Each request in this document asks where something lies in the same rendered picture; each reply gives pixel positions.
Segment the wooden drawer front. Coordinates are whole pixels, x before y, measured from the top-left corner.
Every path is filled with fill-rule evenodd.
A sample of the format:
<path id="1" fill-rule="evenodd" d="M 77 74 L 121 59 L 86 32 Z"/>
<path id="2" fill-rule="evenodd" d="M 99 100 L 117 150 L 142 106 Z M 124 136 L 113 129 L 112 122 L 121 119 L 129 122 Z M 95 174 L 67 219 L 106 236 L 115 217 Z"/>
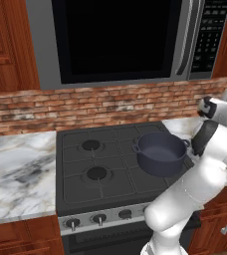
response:
<path id="1" fill-rule="evenodd" d="M 227 186 L 212 200 L 204 205 L 205 210 L 215 209 L 227 205 Z"/>
<path id="2" fill-rule="evenodd" d="M 0 255 L 65 255 L 58 217 L 0 224 Z"/>

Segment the black gas stove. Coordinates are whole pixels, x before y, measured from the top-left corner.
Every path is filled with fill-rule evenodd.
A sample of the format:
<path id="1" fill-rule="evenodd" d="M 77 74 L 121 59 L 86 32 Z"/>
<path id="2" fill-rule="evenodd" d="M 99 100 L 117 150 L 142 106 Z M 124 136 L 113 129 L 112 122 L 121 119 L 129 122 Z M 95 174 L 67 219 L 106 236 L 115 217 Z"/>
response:
<path id="1" fill-rule="evenodd" d="M 60 131 L 57 134 L 56 209 L 65 255 L 139 255 L 152 231 L 144 208 L 175 180 L 140 169 L 132 146 L 161 122 Z M 118 214 L 131 211 L 130 219 Z M 102 226 L 93 221 L 105 214 Z M 75 231 L 66 226 L 80 220 Z"/>

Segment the stainless steel microwave oven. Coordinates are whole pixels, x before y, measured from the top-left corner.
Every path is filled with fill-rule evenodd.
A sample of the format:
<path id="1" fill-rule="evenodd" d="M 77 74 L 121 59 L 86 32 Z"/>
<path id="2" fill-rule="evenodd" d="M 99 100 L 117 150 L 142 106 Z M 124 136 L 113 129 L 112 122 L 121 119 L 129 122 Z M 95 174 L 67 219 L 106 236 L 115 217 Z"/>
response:
<path id="1" fill-rule="evenodd" d="M 25 0 L 43 90 L 208 80 L 227 0 Z"/>

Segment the stove knob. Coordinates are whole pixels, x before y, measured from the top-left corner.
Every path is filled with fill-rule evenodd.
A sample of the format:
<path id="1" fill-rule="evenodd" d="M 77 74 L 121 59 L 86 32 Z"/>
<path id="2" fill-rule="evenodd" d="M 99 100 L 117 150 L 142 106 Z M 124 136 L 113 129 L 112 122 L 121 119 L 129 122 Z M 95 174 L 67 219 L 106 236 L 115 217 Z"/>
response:
<path id="1" fill-rule="evenodd" d="M 130 219 L 131 218 L 131 211 L 129 209 L 124 209 L 122 210 L 118 216 L 121 218 L 121 219 Z"/>
<path id="2" fill-rule="evenodd" d="M 96 222 L 99 226 L 102 226 L 106 220 L 107 216 L 105 214 L 97 214 L 93 217 L 93 221 Z"/>
<path id="3" fill-rule="evenodd" d="M 66 226 L 68 228 L 71 228 L 72 231 L 75 231 L 76 228 L 80 225 L 80 220 L 77 218 L 71 218 L 69 220 L 66 221 Z"/>

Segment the wooden base cupboard door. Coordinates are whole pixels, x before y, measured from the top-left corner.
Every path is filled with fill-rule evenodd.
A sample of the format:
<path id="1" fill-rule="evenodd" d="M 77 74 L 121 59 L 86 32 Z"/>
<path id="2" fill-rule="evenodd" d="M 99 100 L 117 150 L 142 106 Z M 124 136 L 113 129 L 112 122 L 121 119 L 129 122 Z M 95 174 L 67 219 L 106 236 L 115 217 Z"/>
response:
<path id="1" fill-rule="evenodd" d="M 227 250 L 227 233 L 221 229 L 227 226 L 227 205 L 200 212 L 201 227 L 193 234 L 188 248 L 189 255 L 213 255 Z"/>

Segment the dark blue pot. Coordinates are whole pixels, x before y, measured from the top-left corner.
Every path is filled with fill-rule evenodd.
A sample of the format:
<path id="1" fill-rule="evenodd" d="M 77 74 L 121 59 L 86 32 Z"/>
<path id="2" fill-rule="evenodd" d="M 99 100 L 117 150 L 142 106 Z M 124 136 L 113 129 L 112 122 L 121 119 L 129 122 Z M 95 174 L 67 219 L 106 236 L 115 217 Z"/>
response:
<path id="1" fill-rule="evenodd" d="M 139 167 L 157 177 L 178 173 L 187 156 L 190 142 L 170 132 L 154 131 L 143 134 L 132 147 Z"/>

